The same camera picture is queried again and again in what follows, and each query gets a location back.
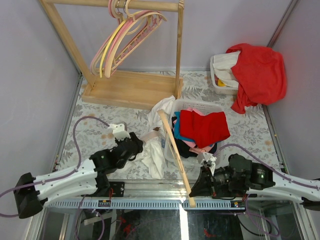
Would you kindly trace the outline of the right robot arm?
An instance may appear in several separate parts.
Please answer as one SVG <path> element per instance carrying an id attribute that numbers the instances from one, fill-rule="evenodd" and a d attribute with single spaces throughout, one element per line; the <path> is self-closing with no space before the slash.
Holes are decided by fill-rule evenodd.
<path id="1" fill-rule="evenodd" d="M 239 154 L 228 158 L 228 165 L 215 168 L 215 157 L 208 152 L 198 155 L 200 174 L 190 190 L 190 197 L 213 199 L 247 195 L 269 196 L 289 200 L 305 209 L 319 211 L 320 181 L 307 180 L 278 172 Z"/>

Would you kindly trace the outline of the peach plastic hanger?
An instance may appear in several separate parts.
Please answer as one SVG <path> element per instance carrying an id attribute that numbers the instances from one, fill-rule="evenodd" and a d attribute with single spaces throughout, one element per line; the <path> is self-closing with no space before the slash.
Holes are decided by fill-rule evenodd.
<path id="1" fill-rule="evenodd" d="M 187 174 L 185 172 L 185 169 L 184 169 L 184 165 L 183 165 L 183 162 L 181 160 L 181 157 L 180 157 L 180 153 L 178 151 L 178 148 L 177 148 L 177 145 L 176 145 L 176 141 L 175 141 L 175 138 L 174 138 L 174 135 L 172 134 L 172 129 L 170 127 L 170 124 L 167 120 L 167 115 L 166 113 L 160 109 L 157 111 L 161 121 L 162 121 L 162 124 L 163 124 L 163 127 L 164 127 L 164 131 L 165 131 L 165 138 L 166 140 L 168 141 L 168 147 L 171 151 L 171 154 L 173 156 L 173 159 L 175 160 L 175 164 L 179 170 L 179 173 L 180 173 L 180 176 L 182 178 L 182 182 L 184 184 L 184 187 L 185 187 L 185 190 L 186 190 L 186 194 L 187 194 L 187 197 L 188 197 L 188 202 L 189 202 L 189 206 L 191 208 L 195 208 L 196 207 L 196 201 L 193 197 L 190 197 L 189 194 L 191 193 L 191 187 L 190 187 L 190 184 L 189 184 L 189 181 L 188 181 L 188 177 L 187 177 Z"/>

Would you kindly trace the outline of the white t shirt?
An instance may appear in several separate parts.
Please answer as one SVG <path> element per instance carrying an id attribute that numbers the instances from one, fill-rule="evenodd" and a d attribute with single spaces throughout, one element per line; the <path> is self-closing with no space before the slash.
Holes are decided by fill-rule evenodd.
<path id="1" fill-rule="evenodd" d="M 144 144 L 142 153 L 138 154 L 138 159 L 148 167 L 153 179 L 161 180 L 164 177 L 165 167 L 163 146 L 165 130 L 158 111 L 162 110 L 166 116 L 169 116 L 175 100 L 174 96 L 164 98 L 151 109 L 151 112 L 147 114 L 145 134 L 140 138 Z"/>

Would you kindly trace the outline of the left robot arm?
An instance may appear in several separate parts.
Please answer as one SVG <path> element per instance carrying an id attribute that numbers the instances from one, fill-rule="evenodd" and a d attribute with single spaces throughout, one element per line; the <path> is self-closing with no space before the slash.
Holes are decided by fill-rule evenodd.
<path id="1" fill-rule="evenodd" d="M 112 185 L 107 175 L 124 168 L 143 151 L 143 141 L 134 132 L 116 146 L 95 152 L 79 166 L 49 174 L 23 174 L 13 191 L 20 219 L 32 217 L 52 203 L 77 196 L 107 197 Z"/>

